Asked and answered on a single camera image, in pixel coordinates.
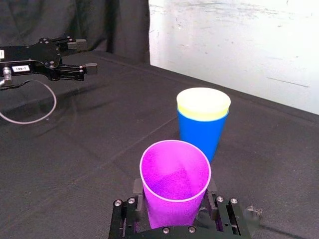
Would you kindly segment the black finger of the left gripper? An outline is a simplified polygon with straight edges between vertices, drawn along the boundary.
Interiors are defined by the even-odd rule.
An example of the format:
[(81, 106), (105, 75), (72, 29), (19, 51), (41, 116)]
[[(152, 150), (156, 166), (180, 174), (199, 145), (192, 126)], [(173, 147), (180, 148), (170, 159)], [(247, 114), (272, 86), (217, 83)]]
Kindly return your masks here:
[(84, 81), (85, 75), (97, 74), (97, 67), (97, 63), (84, 65), (61, 64), (54, 69), (54, 80)]
[(51, 41), (56, 45), (56, 49), (60, 52), (61, 56), (68, 56), (78, 52), (87, 51), (86, 39), (75, 39), (71, 36), (67, 36), (55, 38)]

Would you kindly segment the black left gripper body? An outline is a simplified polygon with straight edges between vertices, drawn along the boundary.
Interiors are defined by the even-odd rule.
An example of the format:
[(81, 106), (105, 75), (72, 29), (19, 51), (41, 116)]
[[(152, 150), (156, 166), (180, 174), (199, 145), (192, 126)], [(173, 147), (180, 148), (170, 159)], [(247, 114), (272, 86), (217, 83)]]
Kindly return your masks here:
[(0, 48), (0, 76), (41, 74), (54, 80), (55, 69), (61, 62), (59, 38), (41, 38), (34, 45), (2, 46)]

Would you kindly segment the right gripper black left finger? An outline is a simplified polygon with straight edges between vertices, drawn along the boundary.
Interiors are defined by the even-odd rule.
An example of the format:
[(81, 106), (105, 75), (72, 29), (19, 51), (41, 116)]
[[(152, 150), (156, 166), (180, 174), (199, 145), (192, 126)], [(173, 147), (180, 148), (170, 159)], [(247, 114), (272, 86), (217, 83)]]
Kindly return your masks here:
[(133, 195), (113, 202), (109, 228), (110, 239), (150, 239), (149, 231), (138, 231), (140, 222), (147, 221), (146, 200), (140, 178), (134, 180)]

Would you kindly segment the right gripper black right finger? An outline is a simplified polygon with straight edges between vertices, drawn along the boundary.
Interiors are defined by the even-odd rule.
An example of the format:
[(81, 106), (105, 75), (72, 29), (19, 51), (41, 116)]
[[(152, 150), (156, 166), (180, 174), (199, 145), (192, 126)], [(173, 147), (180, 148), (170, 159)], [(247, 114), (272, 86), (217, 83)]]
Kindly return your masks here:
[(196, 226), (209, 230), (210, 239), (250, 239), (252, 237), (238, 200), (219, 195), (213, 179), (210, 179), (196, 215)]

